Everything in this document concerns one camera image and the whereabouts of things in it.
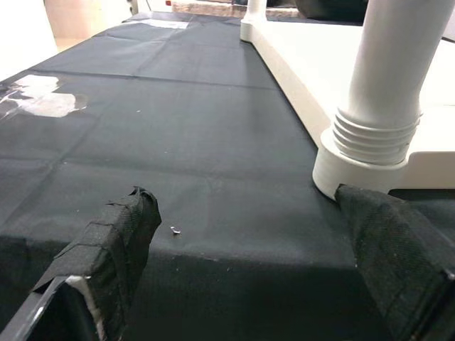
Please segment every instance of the black fabric covering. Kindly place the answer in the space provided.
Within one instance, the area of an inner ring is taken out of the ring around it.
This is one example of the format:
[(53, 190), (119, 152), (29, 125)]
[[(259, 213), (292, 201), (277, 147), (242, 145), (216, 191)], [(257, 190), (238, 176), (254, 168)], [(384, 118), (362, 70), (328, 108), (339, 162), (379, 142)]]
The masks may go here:
[[(390, 195), (341, 186), (336, 200), (348, 217), (358, 269), (396, 340), (421, 340), (439, 328), (455, 305), (451, 236)], [(437, 332), (429, 340), (453, 340), (455, 326)]]
[(56, 276), (86, 277), (107, 339), (118, 340), (160, 224), (156, 198), (135, 188), (131, 195), (107, 204), (101, 217), (54, 258), (34, 290), (44, 291)]
[[(0, 328), (100, 202), (140, 185), (163, 224), (126, 341), (390, 340), (314, 187), (316, 147), (240, 21), (148, 18), (189, 24), (111, 28), (4, 82), (58, 77), (87, 108), (0, 121)], [(395, 194), (455, 219), (453, 192)]]

